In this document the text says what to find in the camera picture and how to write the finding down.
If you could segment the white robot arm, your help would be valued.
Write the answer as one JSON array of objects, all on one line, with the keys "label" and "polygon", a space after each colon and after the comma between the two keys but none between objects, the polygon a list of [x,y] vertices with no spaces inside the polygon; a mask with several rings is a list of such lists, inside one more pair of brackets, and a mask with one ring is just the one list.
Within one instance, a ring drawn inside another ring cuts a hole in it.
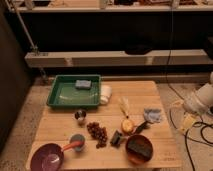
[{"label": "white robot arm", "polygon": [[191,92],[183,102],[183,108],[195,115],[206,114],[213,107],[213,71],[209,82]]}]

